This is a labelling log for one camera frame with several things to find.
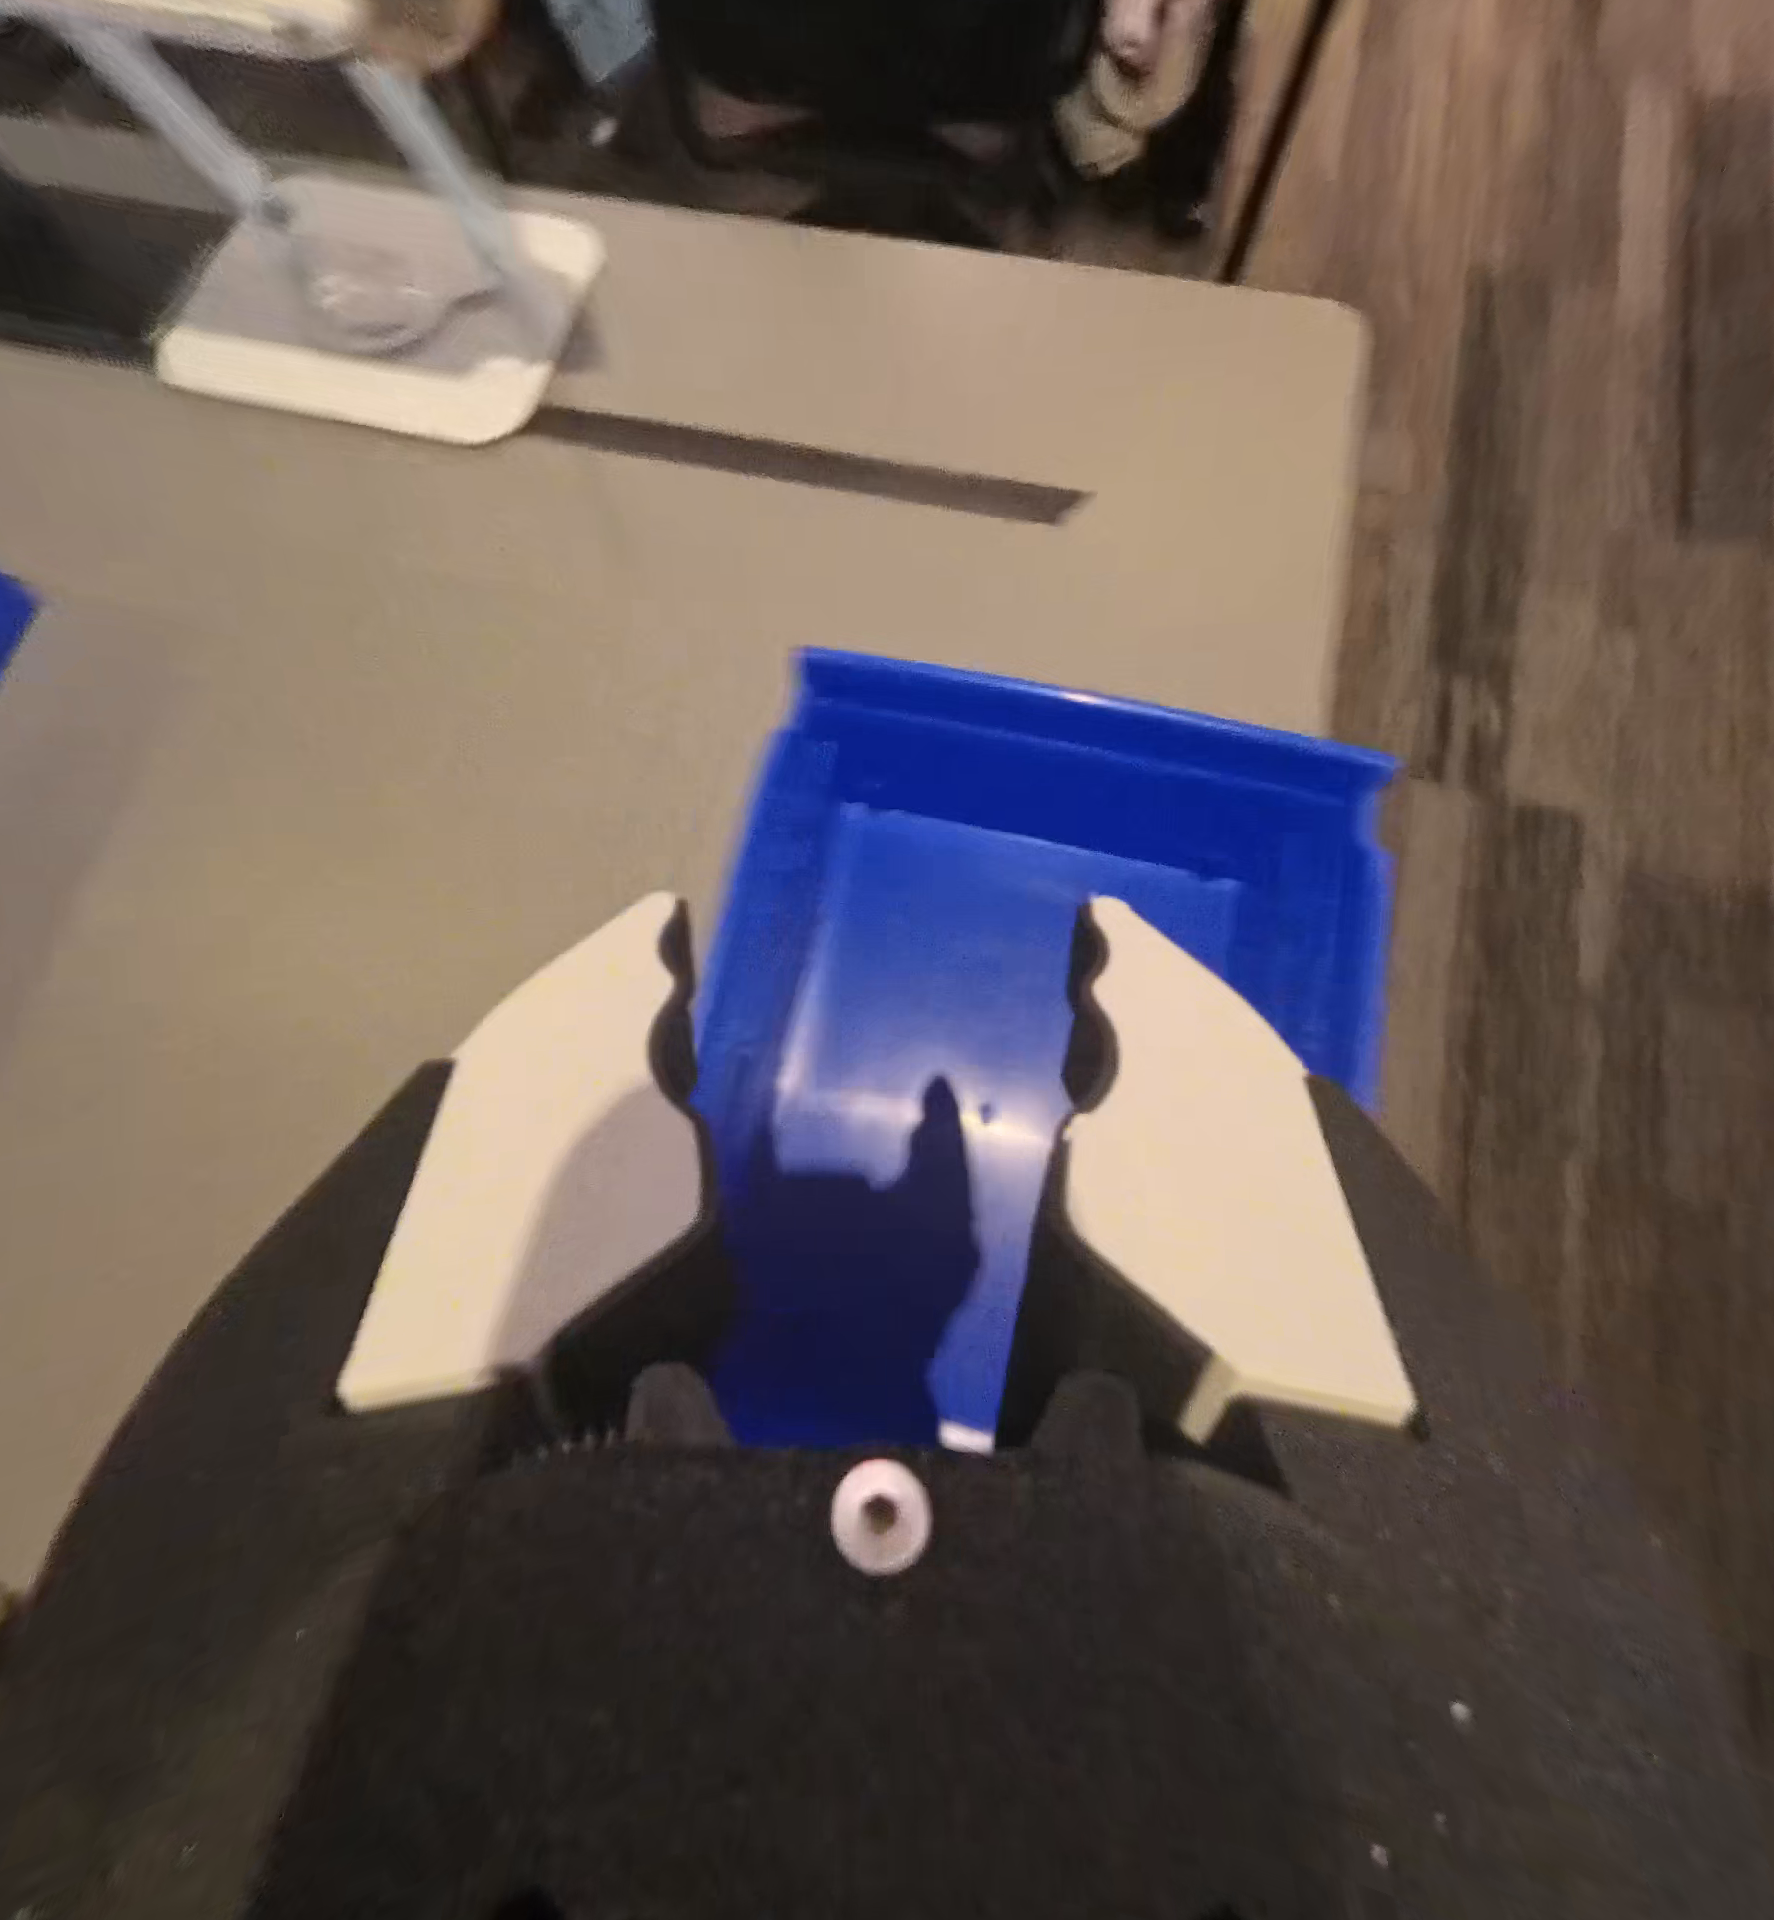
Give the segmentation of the black office chair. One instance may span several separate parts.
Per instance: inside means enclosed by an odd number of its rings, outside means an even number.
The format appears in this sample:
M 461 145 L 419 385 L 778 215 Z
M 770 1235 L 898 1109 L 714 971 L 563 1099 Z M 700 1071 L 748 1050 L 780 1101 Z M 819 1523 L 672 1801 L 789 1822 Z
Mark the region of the black office chair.
M 1089 1 L 657 1 L 685 157 L 807 189 L 804 226 L 995 252 L 1068 200 L 1054 111 L 1086 74 Z

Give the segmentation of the pale crumpled cloth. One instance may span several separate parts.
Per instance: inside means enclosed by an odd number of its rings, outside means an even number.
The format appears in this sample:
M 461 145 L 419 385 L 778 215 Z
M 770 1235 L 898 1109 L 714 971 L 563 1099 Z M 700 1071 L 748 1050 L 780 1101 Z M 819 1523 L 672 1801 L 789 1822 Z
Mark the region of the pale crumpled cloth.
M 1086 67 L 1057 102 L 1057 140 L 1078 180 L 1112 180 L 1149 155 L 1205 80 L 1216 1 L 1104 1 Z

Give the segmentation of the blue parts bin with divider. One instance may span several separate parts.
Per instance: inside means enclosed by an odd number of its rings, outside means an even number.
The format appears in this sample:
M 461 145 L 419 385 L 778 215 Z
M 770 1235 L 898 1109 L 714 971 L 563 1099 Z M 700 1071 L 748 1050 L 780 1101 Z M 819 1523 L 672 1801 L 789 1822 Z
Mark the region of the blue parts bin with divider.
M 700 1005 L 759 1446 L 989 1446 L 1069 1114 L 1078 920 L 1131 905 L 1307 1067 L 1379 1089 L 1392 756 L 806 648 Z

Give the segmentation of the white document stand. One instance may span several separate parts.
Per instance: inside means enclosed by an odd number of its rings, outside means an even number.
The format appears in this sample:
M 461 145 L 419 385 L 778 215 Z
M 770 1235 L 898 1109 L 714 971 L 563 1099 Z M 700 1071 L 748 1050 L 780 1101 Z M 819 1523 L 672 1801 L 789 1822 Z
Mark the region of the white document stand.
M 596 226 L 514 210 L 427 96 L 498 4 L 0 1 L 53 34 L 233 215 L 160 335 L 157 378 L 405 438 L 482 448 L 522 431 L 607 263 Z M 334 64 L 416 184 L 279 176 L 157 50 Z

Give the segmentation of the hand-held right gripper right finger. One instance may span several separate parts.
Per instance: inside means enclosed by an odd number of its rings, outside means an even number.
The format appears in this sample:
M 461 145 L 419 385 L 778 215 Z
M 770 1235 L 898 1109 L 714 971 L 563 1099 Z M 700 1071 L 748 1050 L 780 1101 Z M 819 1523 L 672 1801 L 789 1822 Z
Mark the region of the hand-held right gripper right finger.
M 1262 1409 L 1412 1429 L 1421 1397 L 1315 1101 L 1331 1085 L 1125 900 L 1083 905 L 1069 997 L 1028 1423 L 1099 1371 L 1168 1444 L 1223 1444 Z

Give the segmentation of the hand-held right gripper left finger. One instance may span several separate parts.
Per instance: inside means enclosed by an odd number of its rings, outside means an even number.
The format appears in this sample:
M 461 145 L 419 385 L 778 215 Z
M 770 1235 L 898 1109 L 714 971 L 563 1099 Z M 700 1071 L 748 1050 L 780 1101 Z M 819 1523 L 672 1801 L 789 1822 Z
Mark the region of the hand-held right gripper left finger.
M 535 1371 L 695 1235 L 691 995 L 687 904 L 646 893 L 458 1044 L 335 1380 L 345 1413 Z

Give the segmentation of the black tripod light stand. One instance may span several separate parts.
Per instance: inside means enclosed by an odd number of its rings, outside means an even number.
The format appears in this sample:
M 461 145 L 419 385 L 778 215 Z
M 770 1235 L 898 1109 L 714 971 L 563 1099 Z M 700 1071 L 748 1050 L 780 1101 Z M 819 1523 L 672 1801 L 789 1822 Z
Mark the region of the black tripod light stand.
M 1223 286 L 1238 286 L 1248 280 L 1331 31 L 1343 8 L 1345 1 L 1307 1 L 1303 6 L 1283 75 L 1264 121 L 1259 153 L 1234 204 L 1234 217 L 1216 263 L 1216 280 Z

